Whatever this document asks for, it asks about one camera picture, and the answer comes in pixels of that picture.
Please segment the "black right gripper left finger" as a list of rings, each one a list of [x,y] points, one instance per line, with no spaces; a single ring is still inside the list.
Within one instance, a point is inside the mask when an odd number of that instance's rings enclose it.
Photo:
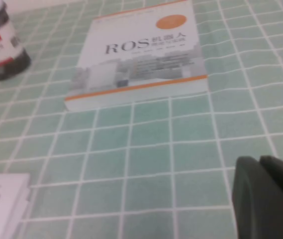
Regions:
[[[283,188],[250,156],[236,161],[232,190],[238,238],[283,239]]]

